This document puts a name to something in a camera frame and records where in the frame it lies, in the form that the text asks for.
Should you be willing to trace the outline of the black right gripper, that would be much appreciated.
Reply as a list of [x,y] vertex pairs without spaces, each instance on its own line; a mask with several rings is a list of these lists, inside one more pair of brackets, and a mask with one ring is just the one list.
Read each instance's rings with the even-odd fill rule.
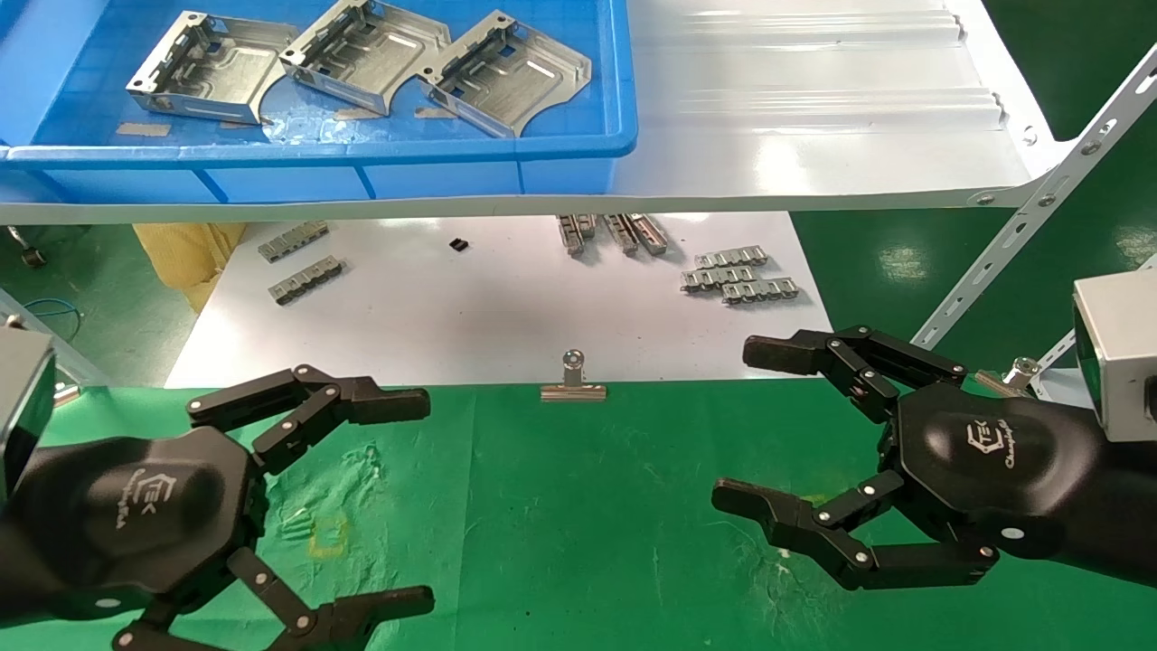
[[[934,542],[868,545],[852,535],[912,506],[908,481],[893,469],[823,505],[731,478],[712,488],[712,506],[760,524],[769,545],[813,560],[845,590],[974,585],[1000,558],[992,543],[1018,557],[1061,556],[1076,531],[1077,491],[1108,442],[1093,410],[970,394],[958,389],[966,367],[865,325],[747,336],[743,362],[819,373],[872,423],[894,416],[894,457],[923,524],[941,532]],[[899,398],[896,382],[918,390]]]

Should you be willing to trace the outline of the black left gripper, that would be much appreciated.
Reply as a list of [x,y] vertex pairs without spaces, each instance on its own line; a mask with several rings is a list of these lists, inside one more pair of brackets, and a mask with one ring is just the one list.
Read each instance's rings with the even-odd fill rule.
[[[301,365],[197,397],[187,416],[202,427],[176,438],[35,450],[20,478],[22,626],[145,609],[115,635],[115,650],[218,650],[170,626],[242,580],[283,626],[268,650],[363,650],[376,627],[430,613],[433,590],[308,607],[252,552],[268,510],[259,469],[289,469],[344,423],[406,423],[430,412],[426,389],[381,389],[371,376]],[[278,421],[252,442],[255,461],[224,434],[268,417]]]

